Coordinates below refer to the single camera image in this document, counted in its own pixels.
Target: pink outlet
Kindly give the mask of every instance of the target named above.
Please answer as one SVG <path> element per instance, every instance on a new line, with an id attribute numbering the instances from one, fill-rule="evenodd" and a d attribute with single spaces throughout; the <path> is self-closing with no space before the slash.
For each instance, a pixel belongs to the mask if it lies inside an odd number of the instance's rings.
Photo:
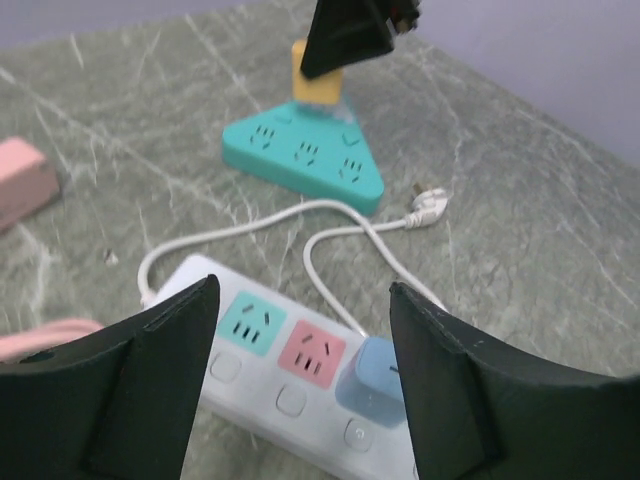
<path id="1" fill-rule="evenodd" d="M 280 354 L 278 365 L 327 389 L 338 371 L 346 347 L 342 338 L 299 320 Z"/>

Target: power strip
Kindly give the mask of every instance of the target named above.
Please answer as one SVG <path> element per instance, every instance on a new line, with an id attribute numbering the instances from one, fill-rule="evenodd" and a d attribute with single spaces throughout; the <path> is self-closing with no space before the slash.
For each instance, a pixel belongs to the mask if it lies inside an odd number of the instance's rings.
<path id="1" fill-rule="evenodd" d="M 418 479 L 406 419 L 381 426 L 336 401 L 357 333 L 201 255 L 153 304 L 210 274 L 221 299 L 202 405 L 342 480 Z"/>
<path id="2" fill-rule="evenodd" d="M 227 126 L 229 166 L 314 198 L 371 215 L 384 183 L 346 100 L 337 106 L 289 102 Z"/>

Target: teal outlet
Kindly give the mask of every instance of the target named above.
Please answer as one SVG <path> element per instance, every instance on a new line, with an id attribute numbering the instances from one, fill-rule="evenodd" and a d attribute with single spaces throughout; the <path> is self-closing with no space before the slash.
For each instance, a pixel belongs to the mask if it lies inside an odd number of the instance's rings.
<path id="1" fill-rule="evenodd" d="M 347 104 L 290 102 L 227 126 L 225 163 L 313 198 L 339 200 L 371 215 L 384 183 Z"/>
<path id="2" fill-rule="evenodd" d="M 248 292 L 240 292 L 218 323 L 216 336 L 258 356 L 265 356 L 287 317 L 287 312 Z"/>

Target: white cable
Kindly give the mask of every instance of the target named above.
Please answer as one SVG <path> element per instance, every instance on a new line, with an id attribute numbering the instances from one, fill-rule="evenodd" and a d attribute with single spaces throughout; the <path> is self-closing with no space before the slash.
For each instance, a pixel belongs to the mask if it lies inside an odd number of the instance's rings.
<path id="1" fill-rule="evenodd" d="M 160 257 L 166 255 L 167 253 L 200 243 L 206 243 L 214 240 L 220 240 L 222 238 L 229 238 L 246 233 L 251 233 L 283 221 L 293 215 L 297 215 L 308 210 L 324 208 L 337 210 L 343 213 L 344 215 L 350 217 L 354 222 L 358 223 L 359 227 L 330 229 L 314 235 L 305 245 L 305 252 L 307 252 L 305 255 L 308 255 L 308 260 L 305 260 L 305 268 L 307 269 L 307 273 L 311 277 L 312 282 L 314 283 L 316 288 L 318 288 L 318 291 L 349 326 L 354 328 L 359 333 L 366 335 L 364 329 L 362 329 L 358 322 L 346 311 L 346 309 L 344 309 L 340 302 L 338 302 L 337 299 L 326 288 L 324 283 L 318 277 L 313 264 L 311 263 L 311 250 L 318 241 L 324 238 L 328 238 L 329 236 L 346 235 L 361 232 L 366 233 L 374 243 L 374 245 L 378 248 L 385 260 L 389 263 L 389 265 L 391 265 L 394 270 L 396 270 L 400 277 L 402 277 L 413 288 L 425 295 L 431 301 L 436 300 L 434 301 L 434 303 L 443 308 L 442 303 L 437 299 L 437 297 L 396 260 L 396 258 L 385 245 L 384 241 L 376 233 L 376 229 L 380 229 L 380 231 L 388 231 L 392 229 L 390 225 L 393 225 L 393 228 L 417 228 L 420 226 L 430 225 L 438 220 L 442 216 L 442 213 L 444 212 L 444 209 L 447 205 L 448 200 L 446 198 L 446 195 L 441 189 L 434 190 L 432 192 L 425 192 L 425 194 L 426 197 L 422 198 L 420 202 L 417 202 L 418 199 L 414 200 L 413 207 L 416 210 L 414 211 L 414 213 L 407 215 L 403 220 L 398 220 L 396 222 L 390 222 L 387 224 L 380 224 L 376 227 L 371 225 L 371 223 L 362 215 L 360 215 L 356 210 L 342 202 L 338 202 L 335 200 L 312 200 L 294 205 L 285 210 L 281 210 L 274 215 L 254 222 L 249 222 L 244 225 L 237 225 L 234 227 L 215 230 L 211 232 L 198 233 L 195 235 L 189 235 L 171 240 L 169 242 L 165 242 L 149 252 L 144 257 L 144 259 L 140 263 L 140 267 L 138 268 L 137 282 L 138 289 L 142 297 L 142 305 L 144 307 L 147 307 L 150 302 L 153 301 L 153 298 L 156 295 L 156 293 L 149 287 L 148 283 L 149 271 L 151 269 L 151 266 Z"/>

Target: gray tabletop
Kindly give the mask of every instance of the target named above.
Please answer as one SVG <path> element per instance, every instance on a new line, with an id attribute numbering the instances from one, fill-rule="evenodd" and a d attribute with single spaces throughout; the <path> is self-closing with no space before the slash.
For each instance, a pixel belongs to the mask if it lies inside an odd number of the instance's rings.
<path id="1" fill-rule="evenodd" d="M 313 6 L 274 0 L 0 52 L 0 136 L 44 151 L 64 191 L 0 237 L 0 333 L 68 315 L 117 322 L 139 308 L 138 263 L 158 243 L 301 201 L 226 167 L 220 136 L 290 98 L 290 47 Z M 416 180 L 450 192 L 436 226 L 385 238 L 455 315 L 557 362 L 640 370 L 638 170 L 411 36 L 347 69 L 345 90 L 386 182 L 375 220 L 404 214 Z M 302 247 L 345 223 L 314 213 L 197 251 L 333 316 Z M 162 260 L 153 285 L 186 253 Z M 389 336 L 394 274 L 373 246 L 330 240 L 314 258 Z M 327 478 L 205 411 L 183 477 Z"/>

